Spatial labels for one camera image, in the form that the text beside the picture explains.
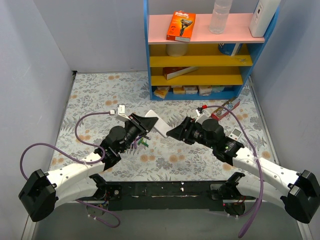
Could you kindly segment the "white remote with display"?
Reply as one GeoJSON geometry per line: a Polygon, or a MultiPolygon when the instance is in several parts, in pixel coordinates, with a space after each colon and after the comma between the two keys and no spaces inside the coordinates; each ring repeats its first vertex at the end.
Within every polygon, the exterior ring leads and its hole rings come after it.
{"type": "Polygon", "coordinates": [[[158,121],[154,125],[154,129],[164,138],[168,138],[167,132],[172,129],[157,113],[155,113],[152,109],[149,110],[145,117],[158,117],[158,121]]]}

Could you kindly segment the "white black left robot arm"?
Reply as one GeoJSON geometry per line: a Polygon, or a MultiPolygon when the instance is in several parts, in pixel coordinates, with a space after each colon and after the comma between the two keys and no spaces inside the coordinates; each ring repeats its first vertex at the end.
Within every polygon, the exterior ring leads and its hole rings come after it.
{"type": "Polygon", "coordinates": [[[156,125],[158,117],[142,117],[134,113],[129,115],[124,126],[114,126],[109,134],[95,146],[94,152],[83,159],[74,159],[72,164],[58,170],[43,172],[38,169],[25,176],[26,183],[18,198],[33,222],[39,222],[49,216],[59,205],[79,198],[92,196],[101,200],[106,196],[106,187],[93,183],[89,192],[78,188],[75,192],[63,196],[63,192],[87,177],[103,172],[121,160],[124,153],[137,137],[144,137],[156,125]]]}

